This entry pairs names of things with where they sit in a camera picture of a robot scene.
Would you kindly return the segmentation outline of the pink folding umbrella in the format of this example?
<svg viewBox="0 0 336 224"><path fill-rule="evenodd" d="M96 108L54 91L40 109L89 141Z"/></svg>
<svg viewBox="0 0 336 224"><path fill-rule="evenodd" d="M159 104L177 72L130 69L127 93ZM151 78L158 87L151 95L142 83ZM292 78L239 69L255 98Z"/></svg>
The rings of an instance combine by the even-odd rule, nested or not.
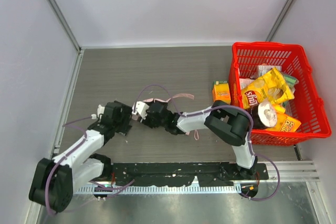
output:
<svg viewBox="0 0 336 224"><path fill-rule="evenodd" d="M172 98L169 98L167 100L162 100L162 99L158 99L158 98L149 98L149 99L142 100L141 102L156 102L157 101L157 102L163 102L163 103L169 104L175 98L188 98L188 99L194 100L195 97L194 97L194 95L189 94L189 93L178 93L178 94L172 96ZM194 130L194 139L196 141L198 141L200 139L199 133L198 133L197 130Z"/></svg>

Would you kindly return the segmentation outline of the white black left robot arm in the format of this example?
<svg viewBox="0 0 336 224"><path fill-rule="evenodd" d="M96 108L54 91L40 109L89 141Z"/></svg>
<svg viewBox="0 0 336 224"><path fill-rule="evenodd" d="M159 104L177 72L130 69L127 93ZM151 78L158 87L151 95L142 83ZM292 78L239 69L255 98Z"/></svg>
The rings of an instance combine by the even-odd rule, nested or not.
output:
<svg viewBox="0 0 336 224"><path fill-rule="evenodd" d="M61 154L42 158L36 166L28 198L46 207L51 216L64 211L73 194L87 182L106 177L111 159L95 154L115 134L126 135L134 107L118 101L99 105L89 116L94 122L83 130L82 137Z"/></svg>

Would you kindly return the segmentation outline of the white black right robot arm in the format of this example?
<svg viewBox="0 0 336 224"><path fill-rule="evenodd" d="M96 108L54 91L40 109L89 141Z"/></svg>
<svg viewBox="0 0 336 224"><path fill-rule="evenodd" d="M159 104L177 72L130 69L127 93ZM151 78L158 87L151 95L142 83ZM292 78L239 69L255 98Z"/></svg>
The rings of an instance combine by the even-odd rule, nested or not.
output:
<svg viewBox="0 0 336 224"><path fill-rule="evenodd" d="M233 148L237 169L248 178L256 174L258 157L251 146L253 118L246 110L217 100L195 112L172 112L160 101L144 102L137 111L139 121L150 128L162 127L173 135L210 130Z"/></svg>

